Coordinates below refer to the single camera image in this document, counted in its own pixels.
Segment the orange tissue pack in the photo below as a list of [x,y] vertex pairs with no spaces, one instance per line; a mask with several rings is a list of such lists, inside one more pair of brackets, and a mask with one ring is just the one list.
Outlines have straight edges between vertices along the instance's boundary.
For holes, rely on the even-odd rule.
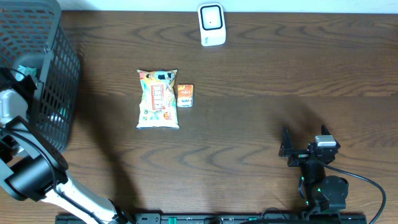
[[194,85],[180,84],[177,86],[177,106],[180,108],[190,108],[193,106]]

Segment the yellow snack bag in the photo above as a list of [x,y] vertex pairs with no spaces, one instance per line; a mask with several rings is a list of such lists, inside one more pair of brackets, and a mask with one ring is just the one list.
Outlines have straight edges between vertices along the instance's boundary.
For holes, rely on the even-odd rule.
[[137,129],[179,129],[174,83],[177,70],[137,70],[142,88]]

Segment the green tissue pack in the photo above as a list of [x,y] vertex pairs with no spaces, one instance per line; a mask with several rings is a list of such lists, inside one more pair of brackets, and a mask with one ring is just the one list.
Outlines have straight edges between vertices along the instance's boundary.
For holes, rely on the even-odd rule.
[[27,76],[35,77],[37,74],[36,68],[25,67],[22,65],[20,65],[17,70],[18,70],[18,72],[16,73],[16,79],[18,81],[23,80],[24,77],[27,77]]

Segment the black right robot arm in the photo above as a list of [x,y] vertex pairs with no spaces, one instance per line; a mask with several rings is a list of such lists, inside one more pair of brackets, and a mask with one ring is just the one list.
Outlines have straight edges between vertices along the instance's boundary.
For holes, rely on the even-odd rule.
[[349,183],[335,175],[326,175],[325,166],[335,160],[340,144],[326,126],[305,149],[294,148],[292,138],[284,128],[279,150],[288,159],[289,167],[299,167],[299,193],[308,202],[308,209],[316,213],[335,213],[346,208]]

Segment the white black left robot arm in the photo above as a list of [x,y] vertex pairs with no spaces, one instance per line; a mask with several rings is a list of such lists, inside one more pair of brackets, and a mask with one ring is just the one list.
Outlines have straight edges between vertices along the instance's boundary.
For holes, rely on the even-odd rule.
[[1,131],[21,143],[28,156],[9,167],[1,162],[1,186],[17,200],[52,203],[69,211],[57,223],[135,223],[111,200],[99,197],[75,180],[64,157],[36,129],[16,116]]

